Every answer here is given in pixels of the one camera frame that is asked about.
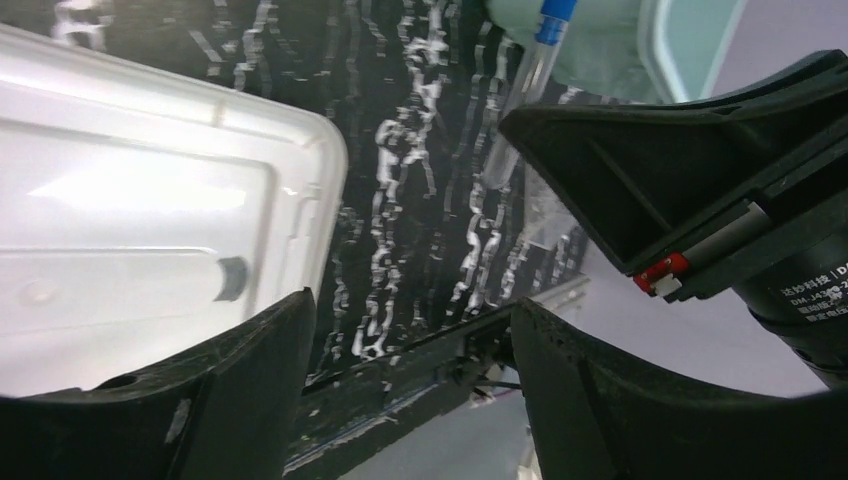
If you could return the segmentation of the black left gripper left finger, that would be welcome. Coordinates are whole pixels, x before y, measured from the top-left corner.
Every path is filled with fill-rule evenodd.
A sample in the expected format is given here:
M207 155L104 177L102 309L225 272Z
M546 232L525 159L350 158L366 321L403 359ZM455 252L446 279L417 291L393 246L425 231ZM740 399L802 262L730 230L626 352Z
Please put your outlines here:
M5 479L279 479L316 324L313 294L92 390L1 401Z

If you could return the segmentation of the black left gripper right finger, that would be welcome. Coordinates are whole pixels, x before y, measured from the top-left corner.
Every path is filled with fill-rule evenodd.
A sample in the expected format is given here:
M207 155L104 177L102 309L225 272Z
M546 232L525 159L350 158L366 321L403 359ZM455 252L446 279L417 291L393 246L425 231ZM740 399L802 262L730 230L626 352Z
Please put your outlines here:
M710 384L523 299L514 358L546 479L843 479L847 393L781 398Z

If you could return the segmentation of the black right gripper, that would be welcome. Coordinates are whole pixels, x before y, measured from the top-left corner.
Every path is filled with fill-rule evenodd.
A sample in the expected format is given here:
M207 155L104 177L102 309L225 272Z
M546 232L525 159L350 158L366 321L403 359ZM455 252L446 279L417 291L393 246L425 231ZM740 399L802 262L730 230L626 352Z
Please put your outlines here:
M846 193L785 217L751 202L684 250L846 135L843 52L708 100L525 106L499 129L647 295L672 303L730 289L828 387L846 386Z

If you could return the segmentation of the blue-capped test tube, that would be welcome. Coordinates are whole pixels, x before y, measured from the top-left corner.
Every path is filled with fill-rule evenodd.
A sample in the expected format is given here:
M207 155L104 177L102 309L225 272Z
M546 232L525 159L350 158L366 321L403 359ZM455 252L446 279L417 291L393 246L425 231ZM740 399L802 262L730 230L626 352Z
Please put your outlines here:
M532 40L525 48L515 80L500 112L500 122L520 106L537 103L545 92L577 1L545 0L538 8ZM501 132L497 133L484 164L481 183L503 188L520 154Z

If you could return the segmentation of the clear test tube rack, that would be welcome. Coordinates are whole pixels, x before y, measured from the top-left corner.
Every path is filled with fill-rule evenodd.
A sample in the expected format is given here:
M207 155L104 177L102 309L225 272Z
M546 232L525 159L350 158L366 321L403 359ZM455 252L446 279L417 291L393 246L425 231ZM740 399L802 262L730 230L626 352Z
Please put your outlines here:
M551 251L560 241L572 240L581 230L547 181L525 163L524 220L527 241Z

